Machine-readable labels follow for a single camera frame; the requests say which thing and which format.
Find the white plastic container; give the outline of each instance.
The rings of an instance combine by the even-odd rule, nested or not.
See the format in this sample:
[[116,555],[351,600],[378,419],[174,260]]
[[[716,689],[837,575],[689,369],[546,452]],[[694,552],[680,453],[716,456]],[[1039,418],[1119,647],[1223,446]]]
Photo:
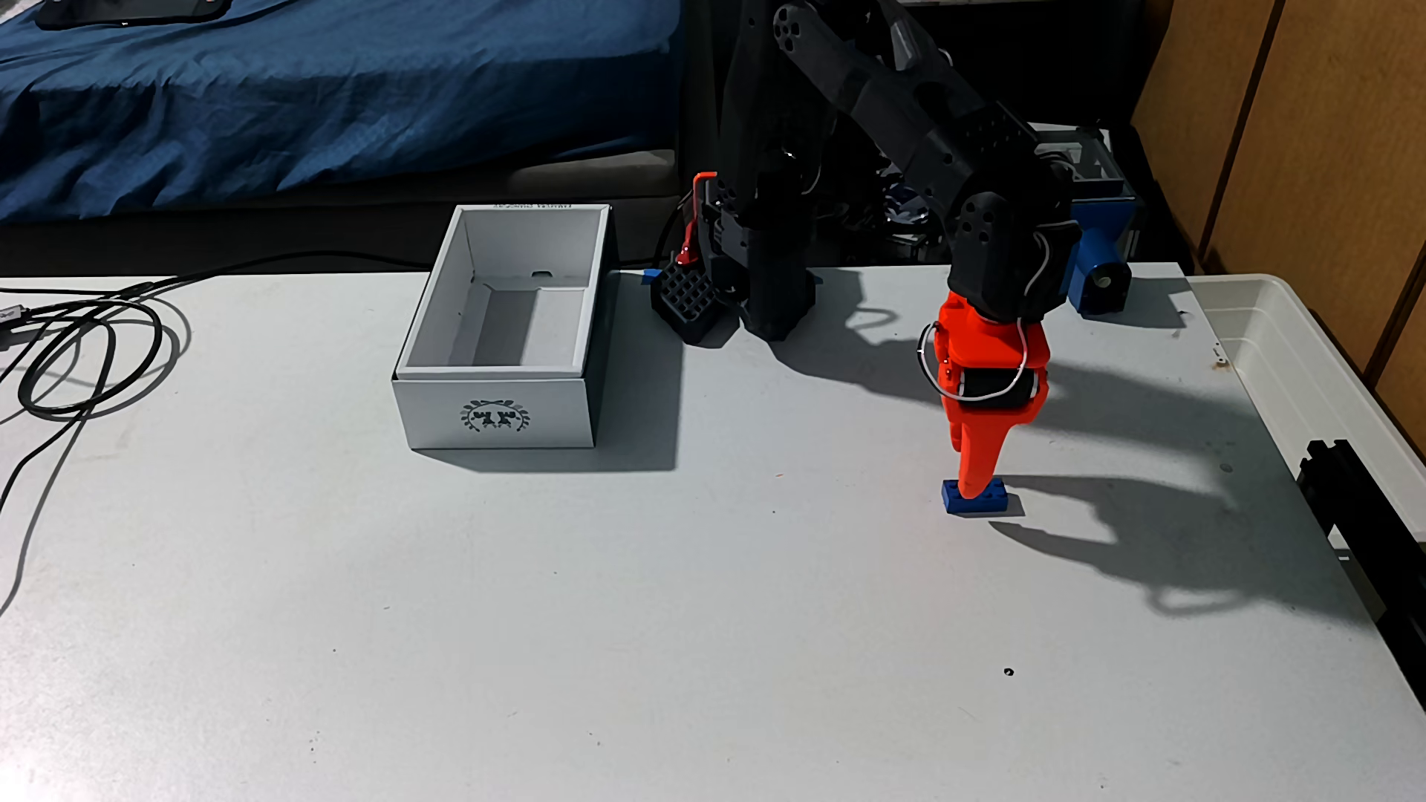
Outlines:
[[411,448],[592,447],[609,205],[459,205],[392,387]]
[[1426,542],[1426,467],[1292,287],[1272,275],[1188,281],[1293,475],[1309,441],[1349,441]]

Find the box logo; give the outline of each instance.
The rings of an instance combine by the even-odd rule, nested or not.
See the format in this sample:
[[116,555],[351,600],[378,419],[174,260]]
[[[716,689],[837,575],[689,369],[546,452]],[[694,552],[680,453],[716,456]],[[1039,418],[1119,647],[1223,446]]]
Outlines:
[[471,431],[525,431],[530,414],[515,401],[471,401],[461,408],[461,422]]

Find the black cable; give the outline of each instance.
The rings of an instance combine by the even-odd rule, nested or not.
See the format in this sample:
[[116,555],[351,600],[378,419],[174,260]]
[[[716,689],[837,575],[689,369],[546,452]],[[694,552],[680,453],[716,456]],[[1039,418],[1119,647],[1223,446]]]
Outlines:
[[663,223],[663,230],[659,231],[659,244],[653,248],[652,257],[626,258],[619,263],[619,267],[633,267],[636,264],[646,264],[650,268],[657,270],[659,260],[669,255],[669,253],[665,251],[663,247],[669,244],[669,233],[673,231],[673,223],[679,220],[679,213],[683,211],[683,205],[689,203],[689,198],[692,196],[693,193],[689,191],[679,200],[679,205],[673,207],[673,211],[669,213],[669,218]]
[[663,250],[669,244],[669,233],[673,231],[673,224],[683,217],[683,204],[689,203],[689,198],[692,197],[693,190],[689,190],[686,196],[679,198],[679,205],[673,207],[673,211],[669,213],[669,220],[663,223],[663,231],[659,231],[659,244],[653,247],[653,255],[649,257],[650,270],[659,270],[663,267],[659,261],[669,255],[669,251]]
[[[174,287],[188,285],[198,281],[212,278],[215,275],[222,275],[225,273],[234,273],[248,267],[257,267],[260,264],[270,264],[275,261],[285,261],[294,258],[309,258],[309,257],[341,257],[341,258],[359,258],[366,261],[379,261],[385,264],[395,264],[401,267],[411,268],[429,268],[428,263],[384,257],[376,254],[364,254],[359,251],[292,251],[285,254],[275,254],[268,257],[260,257],[237,264],[228,264],[222,267],[214,267],[208,270],[200,270],[190,273],[187,275],[174,275],[171,278],[163,278],[160,281],[141,281],[131,287],[124,287],[123,290],[68,290],[68,288],[33,288],[33,287],[0,287],[3,294],[51,294],[51,295],[96,295],[93,298],[83,298],[76,301],[60,301],[56,304],[48,304],[43,307],[36,307],[27,310],[23,307],[10,310],[0,310],[0,317],[10,315],[6,320],[0,320],[0,335],[24,334],[30,337],[20,354],[10,361],[3,371],[0,371],[0,382],[14,372],[21,361],[31,351],[36,350],[41,342],[39,352],[30,365],[20,374],[20,385],[16,392],[20,401],[20,407],[30,412],[31,415],[48,420],[48,421],[63,421],[64,425],[60,427],[48,440],[41,442],[39,448],[30,451],[16,464],[14,469],[10,471],[10,478],[6,481],[4,491],[0,491],[0,512],[4,511],[4,505],[10,498],[10,491],[14,488],[16,481],[20,478],[20,471],[24,469],[31,460],[44,452],[46,448],[58,442],[64,432],[71,431],[74,427],[81,425],[90,415],[93,415],[100,405],[106,401],[111,401],[118,394],[124,392],[134,385],[148,368],[158,358],[158,351],[163,347],[164,340],[164,325],[148,301]],[[153,341],[148,345],[144,357],[138,364],[130,370],[127,374],[120,377],[117,381],[110,384],[110,371],[114,367],[114,357],[118,351],[118,337],[114,331],[113,323],[108,318],[121,314],[124,311],[137,311],[145,317],[144,323],[153,331]],[[94,390],[81,401],[71,404],[56,404],[44,405],[40,404],[40,398],[44,397],[41,392],[36,395],[36,388],[44,372],[53,365],[60,355],[68,348],[77,348],[78,342],[88,333],[96,328],[103,328],[107,335],[107,342],[104,348],[103,362],[98,371],[98,380],[94,382]],[[30,551],[30,534],[26,532],[24,541],[20,544],[20,557],[16,562],[14,582],[10,585],[10,594],[6,597],[4,602],[0,604],[0,615],[4,615],[10,609],[10,604],[14,601],[16,594],[20,592],[20,581],[24,577],[24,561]]]

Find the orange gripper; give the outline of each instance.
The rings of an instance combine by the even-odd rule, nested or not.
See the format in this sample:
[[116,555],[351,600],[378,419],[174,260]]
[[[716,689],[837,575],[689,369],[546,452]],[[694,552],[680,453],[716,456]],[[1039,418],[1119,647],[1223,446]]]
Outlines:
[[[943,390],[964,395],[960,390],[964,368],[1018,368],[1022,354],[1020,333],[1012,323],[991,323],[983,318],[965,298],[951,293],[941,305],[935,331],[937,380]],[[961,454],[958,488],[963,498],[975,498],[995,475],[995,462],[1005,444],[1005,435],[1017,424],[1028,424],[1045,404],[1050,384],[1045,365],[1050,344],[1038,323],[1025,327],[1028,355],[1025,370],[1038,377],[1038,387],[1030,401],[1017,410],[988,410],[941,398],[945,418],[951,422],[951,447]]]
[[673,261],[679,264],[693,264],[699,261],[699,184],[707,181],[709,178],[717,178],[717,173],[699,173],[693,177],[693,191],[689,193],[689,203],[693,204],[693,220],[689,220],[687,228],[683,230],[683,247],[679,248],[679,255],[673,257]]

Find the open cardboard box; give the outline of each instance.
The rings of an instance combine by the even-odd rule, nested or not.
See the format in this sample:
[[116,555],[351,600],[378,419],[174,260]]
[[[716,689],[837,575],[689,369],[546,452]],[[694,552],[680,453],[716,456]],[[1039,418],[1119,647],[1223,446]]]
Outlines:
[[612,227],[606,204],[456,207],[392,378],[411,448],[595,444]]

